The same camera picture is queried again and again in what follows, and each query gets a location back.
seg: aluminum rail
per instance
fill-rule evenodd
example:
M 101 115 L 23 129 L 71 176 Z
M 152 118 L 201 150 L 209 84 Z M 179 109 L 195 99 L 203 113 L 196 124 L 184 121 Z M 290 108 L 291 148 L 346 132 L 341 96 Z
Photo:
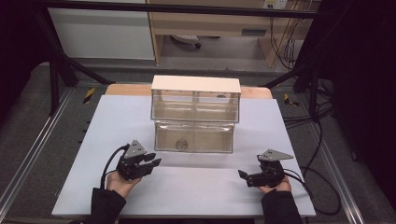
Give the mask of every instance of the aluminum rail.
M 23 162 L 20 165 L 20 168 L 15 173 L 14 177 L 11 179 L 6 190 L 1 196 L 0 223 L 2 223 L 3 219 L 6 217 L 8 209 L 10 208 L 15 198 L 17 197 L 17 194 L 20 191 L 24 181 L 26 180 L 26 177 L 29 175 L 30 171 L 32 170 L 35 161 L 40 155 L 41 149 L 46 144 L 47 140 L 50 137 L 50 134 L 52 133 L 53 128 L 55 127 L 62 113 L 64 112 L 68 99 L 72 94 L 73 90 L 74 90 L 73 88 L 67 88 L 66 91 L 64 91 L 64 94 L 60 100 L 60 106 L 55 111 L 54 115 L 47 119 L 46 124 L 44 125 L 40 134 L 38 135 L 35 142 L 31 146 L 29 152 L 27 153 L 26 157 L 24 158 Z
M 303 107 L 303 110 L 305 114 L 308 114 L 308 102 L 306 101 L 305 96 L 298 96 L 301 105 Z M 319 136 L 320 136 L 320 130 L 317 124 L 314 124 L 311 122 L 311 129 L 313 130 L 315 134 L 315 138 L 318 141 Z M 349 187 L 347 186 L 347 182 L 345 181 L 340 169 L 338 168 L 332 153 L 327 146 L 327 143 L 324 139 L 322 138 L 322 145 L 320 147 L 320 155 L 323 159 L 323 162 L 329 172 L 330 178 L 332 179 L 332 183 L 334 184 L 334 187 L 337 189 L 338 193 L 340 194 L 341 197 L 341 203 L 344 207 L 344 210 L 346 212 L 346 216 L 349 219 L 349 223 L 352 224 L 364 224 L 364 219 L 361 215 L 361 211 L 359 207 L 356 205 L 355 200 L 353 199 L 352 193 L 349 190 Z

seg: hand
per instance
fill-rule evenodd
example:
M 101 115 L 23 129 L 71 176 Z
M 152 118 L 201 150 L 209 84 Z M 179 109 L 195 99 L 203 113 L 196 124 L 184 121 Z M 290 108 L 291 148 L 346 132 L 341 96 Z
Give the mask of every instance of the hand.
M 128 197 L 131 189 L 140 182 L 142 178 L 135 180 L 125 180 L 118 171 L 115 171 L 107 176 L 107 189 L 115 190 L 123 198 Z
M 288 177 L 285 175 L 285 178 L 274 188 L 269 188 L 269 187 L 258 187 L 261 192 L 263 193 L 268 193 L 273 189 L 276 189 L 276 191 L 290 191 L 291 192 L 291 185 L 289 183 Z

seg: transparent container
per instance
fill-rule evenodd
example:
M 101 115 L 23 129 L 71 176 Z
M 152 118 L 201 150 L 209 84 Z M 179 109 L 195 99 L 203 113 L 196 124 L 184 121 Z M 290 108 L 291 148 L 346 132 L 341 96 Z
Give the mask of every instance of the transparent container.
M 237 78 L 154 76 L 155 150 L 232 153 L 240 95 Z
M 155 121 L 155 150 L 233 152 L 233 123 Z
M 239 122 L 239 94 L 152 91 L 152 119 Z

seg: white table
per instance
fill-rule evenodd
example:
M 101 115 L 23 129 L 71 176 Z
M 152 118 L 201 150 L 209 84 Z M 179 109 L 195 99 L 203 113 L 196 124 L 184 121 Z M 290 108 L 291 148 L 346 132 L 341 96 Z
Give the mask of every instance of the white table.
M 154 151 L 150 96 L 104 95 L 52 211 L 56 217 L 83 217 L 91 211 L 92 188 L 111 154 L 137 139 Z M 237 170 L 261 171 L 256 156 L 268 148 L 294 156 L 276 100 L 240 101 L 232 154 L 157 151 L 160 166 L 132 190 L 121 217 L 259 217 L 262 193 L 248 188 Z M 120 155 L 110 164 L 115 169 Z M 297 160 L 281 162 L 301 175 Z M 315 210 L 300 183 L 290 178 L 292 194 L 303 217 Z

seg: black sleeve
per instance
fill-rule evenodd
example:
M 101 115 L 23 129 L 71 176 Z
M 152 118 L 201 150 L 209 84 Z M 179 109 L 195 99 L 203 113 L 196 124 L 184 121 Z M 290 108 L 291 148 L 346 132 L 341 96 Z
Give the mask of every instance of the black sleeve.
M 289 191 L 275 189 L 262 197 L 265 224 L 302 224 L 296 203 Z
M 125 199 L 114 190 L 93 189 L 91 215 L 69 224 L 112 224 L 125 204 Z

